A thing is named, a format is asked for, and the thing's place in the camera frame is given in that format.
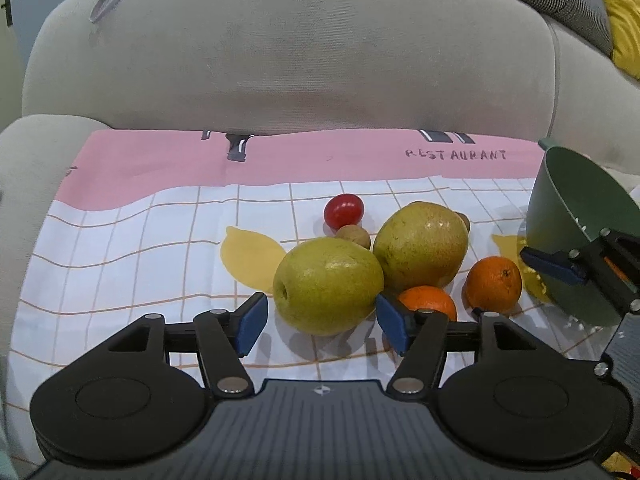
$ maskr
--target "tomato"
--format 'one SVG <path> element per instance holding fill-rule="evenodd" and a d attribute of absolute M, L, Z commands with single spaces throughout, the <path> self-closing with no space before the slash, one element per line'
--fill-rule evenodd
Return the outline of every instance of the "tomato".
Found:
<path fill-rule="evenodd" d="M 324 206 L 324 221 L 337 231 L 345 225 L 356 225 L 364 215 L 362 199 L 351 193 L 334 196 Z"/>

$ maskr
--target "tangerine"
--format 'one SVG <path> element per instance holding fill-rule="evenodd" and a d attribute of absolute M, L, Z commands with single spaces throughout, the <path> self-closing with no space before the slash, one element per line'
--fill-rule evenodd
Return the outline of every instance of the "tangerine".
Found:
<path fill-rule="evenodd" d="M 413 286 L 400 294 L 398 300 L 409 310 L 430 308 L 447 314 L 450 321 L 458 320 L 456 304 L 449 294 L 437 286 Z"/>
<path fill-rule="evenodd" d="M 463 293 L 471 308 L 508 313 L 522 293 L 520 270 L 503 256 L 483 258 L 471 267 Z"/>

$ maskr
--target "beige couch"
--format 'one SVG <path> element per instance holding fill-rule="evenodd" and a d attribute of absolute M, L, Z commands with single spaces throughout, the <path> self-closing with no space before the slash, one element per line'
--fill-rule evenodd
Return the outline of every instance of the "beige couch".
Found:
<path fill-rule="evenodd" d="M 0 353 L 35 237 L 98 128 L 551 136 L 640 174 L 640 88 L 516 0 L 66 0 L 0 135 Z M 633 178 L 628 177 L 628 186 Z"/>

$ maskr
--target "green bucket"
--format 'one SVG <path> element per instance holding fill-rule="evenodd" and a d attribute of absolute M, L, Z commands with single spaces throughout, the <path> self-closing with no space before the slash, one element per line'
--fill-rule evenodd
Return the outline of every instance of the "green bucket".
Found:
<path fill-rule="evenodd" d="M 612 176 L 580 153 L 542 139 L 545 155 L 527 211 L 527 245 L 568 252 L 595 240 L 608 227 L 640 236 L 640 208 Z M 567 285 L 543 274 L 549 296 L 565 312 L 595 326 L 620 316 L 593 283 Z"/>

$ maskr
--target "silver rivet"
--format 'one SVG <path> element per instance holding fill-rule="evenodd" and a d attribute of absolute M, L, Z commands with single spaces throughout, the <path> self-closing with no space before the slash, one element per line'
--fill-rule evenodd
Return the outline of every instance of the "silver rivet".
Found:
<path fill-rule="evenodd" d="M 424 388 L 424 383 L 415 377 L 402 377 L 394 381 L 394 389 L 401 394 L 417 394 Z"/>
<path fill-rule="evenodd" d="M 226 394 L 241 394 L 249 387 L 242 377 L 225 377 L 218 381 L 218 389 Z"/>
<path fill-rule="evenodd" d="M 600 362 L 595 365 L 593 369 L 593 373 L 595 373 L 598 377 L 604 377 L 609 373 L 609 365 L 603 362 Z"/>

